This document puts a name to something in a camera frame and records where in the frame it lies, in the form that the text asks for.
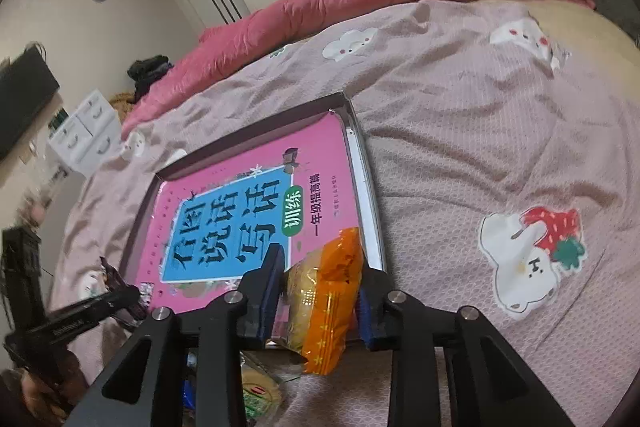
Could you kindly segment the person's left hand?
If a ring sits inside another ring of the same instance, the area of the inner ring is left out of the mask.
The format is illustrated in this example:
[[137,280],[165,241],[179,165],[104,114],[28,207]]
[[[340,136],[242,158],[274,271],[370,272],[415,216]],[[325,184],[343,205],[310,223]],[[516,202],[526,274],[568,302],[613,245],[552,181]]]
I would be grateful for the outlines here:
[[78,358],[70,351],[65,353],[62,375],[65,381],[52,389],[37,375],[21,369],[22,397],[27,410],[46,426],[62,426],[70,415],[63,404],[76,407],[88,390]]

